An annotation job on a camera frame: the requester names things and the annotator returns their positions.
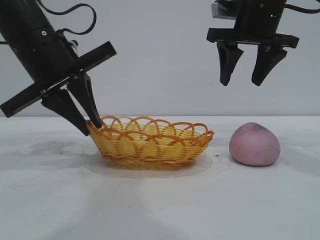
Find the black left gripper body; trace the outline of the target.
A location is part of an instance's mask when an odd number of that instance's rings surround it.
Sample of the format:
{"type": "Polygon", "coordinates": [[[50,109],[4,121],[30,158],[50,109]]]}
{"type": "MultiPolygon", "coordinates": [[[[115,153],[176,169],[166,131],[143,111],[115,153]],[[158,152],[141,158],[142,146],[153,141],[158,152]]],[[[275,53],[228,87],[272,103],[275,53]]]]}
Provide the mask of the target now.
{"type": "Polygon", "coordinates": [[[45,16],[39,0],[3,0],[0,3],[0,33],[33,83],[1,105],[6,117],[12,117],[33,103],[58,90],[67,90],[75,106],[78,101],[67,84],[116,55],[107,41],[78,55],[65,30],[56,30],[45,16]]]}

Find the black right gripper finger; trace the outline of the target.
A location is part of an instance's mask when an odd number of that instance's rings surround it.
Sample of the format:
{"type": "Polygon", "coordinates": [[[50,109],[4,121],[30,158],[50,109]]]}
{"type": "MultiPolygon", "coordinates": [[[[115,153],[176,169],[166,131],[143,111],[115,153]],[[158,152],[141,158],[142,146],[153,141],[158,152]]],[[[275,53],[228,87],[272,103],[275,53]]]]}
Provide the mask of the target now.
{"type": "Polygon", "coordinates": [[[222,85],[227,86],[244,51],[238,48],[238,44],[236,42],[219,41],[216,45],[220,62],[219,80],[222,85]]]}
{"type": "Polygon", "coordinates": [[[252,83],[260,86],[271,70],[287,56],[287,53],[283,47],[259,45],[251,78],[252,83]]]}

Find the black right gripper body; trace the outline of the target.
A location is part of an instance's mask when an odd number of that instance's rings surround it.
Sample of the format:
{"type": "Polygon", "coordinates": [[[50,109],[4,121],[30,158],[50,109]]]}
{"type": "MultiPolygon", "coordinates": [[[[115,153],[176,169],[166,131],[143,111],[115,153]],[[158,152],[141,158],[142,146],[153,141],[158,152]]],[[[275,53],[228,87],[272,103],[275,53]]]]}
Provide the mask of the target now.
{"type": "Polygon", "coordinates": [[[296,48],[299,38],[276,33],[285,0],[216,0],[211,5],[216,19],[234,20],[233,28],[209,28],[211,42],[296,48]]]}

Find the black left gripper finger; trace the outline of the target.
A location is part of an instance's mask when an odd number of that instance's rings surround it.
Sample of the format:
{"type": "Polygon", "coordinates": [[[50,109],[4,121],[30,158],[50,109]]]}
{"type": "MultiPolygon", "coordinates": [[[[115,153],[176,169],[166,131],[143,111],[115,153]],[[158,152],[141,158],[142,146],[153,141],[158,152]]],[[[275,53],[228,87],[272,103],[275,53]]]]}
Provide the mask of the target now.
{"type": "Polygon", "coordinates": [[[90,134],[87,128],[86,121],[82,114],[77,109],[69,92],[66,89],[60,89],[42,98],[41,104],[68,120],[85,136],[90,134]]]}
{"type": "Polygon", "coordinates": [[[94,100],[91,78],[86,73],[76,75],[67,84],[67,89],[82,106],[93,125],[100,129],[103,126],[103,122],[94,100]]]}

